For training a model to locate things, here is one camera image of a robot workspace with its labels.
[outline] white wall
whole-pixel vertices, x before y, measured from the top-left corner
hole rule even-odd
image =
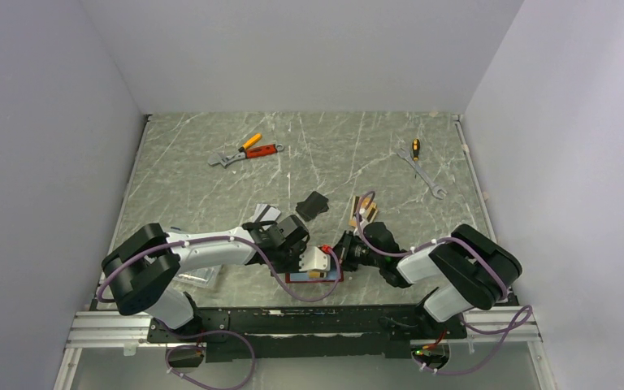
[[[522,0],[81,0],[140,108],[463,112]]]
[[[0,389],[53,387],[141,124],[77,1],[0,2]]]
[[[562,389],[624,389],[624,0],[526,0],[466,111]]]

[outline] wrench head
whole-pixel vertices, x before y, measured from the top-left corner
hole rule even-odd
[[[228,164],[229,159],[230,158],[223,153],[214,153],[209,157],[209,159],[207,160],[207,163],[212,167],[214,165],[221,164],[221,166],[225,168]]]
[[[431,195],[435,197],[436,199],[439,199],[440,201],[444,200],[444,198],[446,197],[446,194],[447,194],[446,190],[441,187],[433,188],[431,190]]]
[[[410,157],[410,152],[405,150],[405,149],[403,149],[403,148],[396,149],[396,150],[394,150],[394,152],[396,152],[396,154],[400,158],[411,158]]]

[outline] screwdriver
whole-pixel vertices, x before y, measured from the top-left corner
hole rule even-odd
[[[249,149],[250,146],[256,144],[259,140],[262,139],[262,134],[257,133],[252,136],[252,138],[248,139],[240,148],[238,148],[239,153],[245,152],[245,150]]]
[[[419,139],[415,138],[413,140],[413,161],[417,162],[419,160]]]

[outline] marble table surface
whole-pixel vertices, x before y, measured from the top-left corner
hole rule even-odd
[[[258,145],[280,143],[283,153],[210,167],[216,152],[234,153],[260,132]],[[435,199],[424,181],[393,150],[415,137],[420,165],[448,195]],[[404,248],[449,234],[468,223],[486,234],[473,178],[449,113],[236,112],[152,115],[115,245],[139,227],[159,222],[186,232],[221,232],[246,222],[258,203],[294,213],[315,190],[329,211],[306,223],[311,245],[333,246],[348,227],[350,200],[377,192],[378,221]],[[346,273],[345,281],[314,304],[291,298],[266,266],[225,266],[213,289],[174,281],[201,307],[376,305],[417,303],[440,277],[410,288],[386,284],[375,268]],[[301,295],[321,295],[330,284],[293,284]]]

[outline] purple cable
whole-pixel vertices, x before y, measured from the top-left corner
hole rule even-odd
[[[368,202],[368,204],[371,205],[375,199],[375,194],[376,192],[374,190],[368,191],[366,194],[360,197],[359,201],[357,201],[358,205],[364,204],[365,199],[368,196],[370,197],[370,201]],[[413,254],[413,252],[401,252],[401,253],[384,252],[383,250],[375,248],[372,244],[370,244],[370,242],[365,238],[365,232],[363,232],[362,231],[363,229],[360,228],[360,209],[361,207],[358,207],[355,210],[355,223],[357,224],[357,232],[359,233],[360,239],[362,240],[362,242],[365,243],[365,245],[367,245],[370,249],[374,250],[377,254],[381,254],[382,256],[389,256],[390,258],[404,258],[405,256],[408,256],[409,254]],[[489,276],[491,276],[492,279],[494,279],[496,284],[499,285],[499,288],[501,289],[501,297],[503,298],[508,295],[508,288],[505,286],[504,281],[501,280],[499,275],[497,275],[496,272],[489,266],[489,264],[487,264],[487,262],[484,261],[482,256],[479,256],[479,253],[475,252],[475,250],[472,249],[465,241],[460,240],[455,237],[442,237],[436,241],[437,244],[442,244],[444,242],[455,242],[456,244],[463,247],[463,249],[465,249],[470,254],[470,256],[472,256],[474,260],[478,262],[480,266],[482,266],[482,268],[484,268],[484,270],[489,274]],[[418,246],[417,248],[415,248],[414,252],[417,253],[420,250],[429,248],[430,246],[433,246],[433,245],[434,243],[432,242],[424,243]]]
[[[524,311],[527,312],[527,314],[525,315],[525,318],[523,318],[519,322],[516,322],[518,317],[520,317],[520,315]],[[492,348],[492,350],[489,351],[489,354],[484,359],[482,359],[481,362],[475,364],[474,366],[472,366],[471,368],[468,368],[467,370],[461,370],[461,371],[440,371],[440,370],[434,370],[434,369],[432,369],[432,368],[430,368],[428,366],[424,366],[423,367],[423,364],[420,361],[418,361],[417,359],[415,359],[414,356],[413,356],[413,361],[418,366],[420,366],[420,369],[429,370],[430,372],[434,373],[435,375],[455,376],[455,375],[468,375],[468,374],[472,374],[473,372],[479,370],[480,368],[484,367],[487,363],[489,363],[489,361],[492,360],[494,355],[496,355],[496,353],[499,352],[499,349],[501,349],[501,346],[504,344],[504,340],[508,336],[510,331],[512,331],[513,329],[515,329],[517,327],[521,327],[524,323],[527,322],[528,319],[530,319],[531,316],[532,316],[532,306],[525,305],[525,306],[521,307],[520,310],[518,310],[518,312],[513,316],[513,318],[510,320],[510,323],[508,324],[508,327],[505,327],[504,329],[500,329],[498,331],[480,331],[479,329],[477,329],[477,328],[475,328],[475,327],[473,327],[473,326],[471,326],[471,325],[466,323],[465,324],[466,327],[468,327],[469,329],[472,329],[475,332],[483,334],[483,335],[495,335],[495,334],[498,334],[498,333],[503,333],[503,335],[501,336],[500,340],[498,340],[496,342],[496,345],[494,345],[494,348]]]
[[[190,335],[190,336],[182,336],[179,335],[175,332],[173,332],[165,323],[163,323],[162,321],[158,320],[164,327],[164,329],[166,329],[166,331],[174,336],[175,338],[178,339],[197,339],[199,337],[202,336],[209,336],[209,335],[229,335],[229,336],[233,336],[238,338],[240,341],[242,341],[243,343],[245,343],[245,345],[248,347],[249,349],[249,354],[252,357],[252,363],[249,366],[249,372],[247,374],[247,376],[245,376],[245,378],[237,385],[231,387],[231,388],[214,388],[211,387],[208,384],[204,384],[192,377],[189,377],[185,374],[182,374],[180,372],[178,372],[175,368],[171,367],[171,363],[169,362],[169,358],[171,357],[171,354],[176,351],[176,350],[181,350],[181,349],[196,349],[196,350],[203,350],[202,347],[197,346],[197,345],[190,345],[190,344],[186,344],[186,345],[179,345],[175,348],[172,348],[168,351],[168,353],[166,354],[166,367],[168,368],[168,370],[173,374],[176,375],[178,377],[180,377],[181,379],[185,379],[188,382],[190,382],[191,384],[194,384],[196,386],[199,386],[201,388],[205,388],[206,390],[237,390],[238,388],[242,388],[243,386],[245,386],[250,379],[252,379],[252,375],[254,375],[254,366],[255,366],[255,356],[254,356],[254,348],[252,348],[252,345],[250,344],[249,341],[247,341],[247,339],[245,339],[243,336],[235,333],[234,331],[222,331],[222,330],[218,330],[218,331],[204,331],[202,333],[197,333],[196,335]]]
[[[338,286],[338,283],[340,282],[340,272],[336,272],[336,278],[334,279],[334,284],[331,286],[329,291],[324,293],[321,297],[316,297],[316,298],[301,297],[301,296],[297,295],[293,290],[291,290],[288,286],[286,286],[286,283],[279,277],[278,274],[276,274],[274,266],[271,264],[271,261],[269,261],[269,258],[264,254],[264,252],[261,249],[259,249],[258,246],[256,246],[255,244],[253,244],[253,243],[251,243],[251,242],[249,242],[249,241],[247,241],[245,239],[242,239],[240,237],[235,237],[235,236],[233,236],[233,237],[231,237],[231,236],[214,236],[214,237],[194,238],[192,240],[187,240],[187,242],[189,244],[191,244],[191,245],[195,245],[195,244],[201,244],[201,243],[211,242],[211,241],[230,241],[231,239],[233,239],[234,241],[242,242],[243,244],[246,244],[246,245],[250,246],[252,249],[254,249],[255,251],[257,251],[259,256],[262,257],[262,260],[264,260],[264,262],[269,266],[269,269],[271,270],[271,274],[274,276],[274,279],[276,279],[276,281],[279,282],[279,285],[281,286],[281,288],[286,293],[288,293],[291,297],[297,299],[298,301],[303,301],[303,302],[321,301],[322,299],[324,299],[324,298],[328,297],[329,295],[331,295],[331,293],[333,293],[333,291],[336,289],[336,286]],[[147,250],[144,250],[144,251],[136,254],[135,256],[131,257],[126,262],[121,264],[121,266],[119,266],[115,271],[111,272],[111,275],[109,275],[109,277],[104,280],[102,285],[97,290],[97,300],[100,301],[101,303],[111,303],[111,302],[113,302],[114,301],[113,299],[106,299],[106,298],[102,297],[102,295],[104,293],[104,290],[106,290],[106,288],[109,287],[109,284],[111,284],[113,279],[115,279],[115,277],[120,272],[122,272],[126,268],[130,267],[132,264],[134,264],[135,262],[139,261],[141,258],[144,258],[145,256],[147,256],[149,254],[153,254],[154,252],[157,252],[159,250],[172,248],[174,246],[183,246],[184,243],[185,243],[185,241],[177,241],[177,242],[171,242],[171,243],[168,243],[168,244],[157,245],[157,246],[155,246],[153,248],[149,248]],[[334,262],[336,263],[336,269],[340,270],[340,261],[338,259],[338,256],[336,256],[336,254],[334,253],[333,250],[330,251],[329,254],[334,259]]]

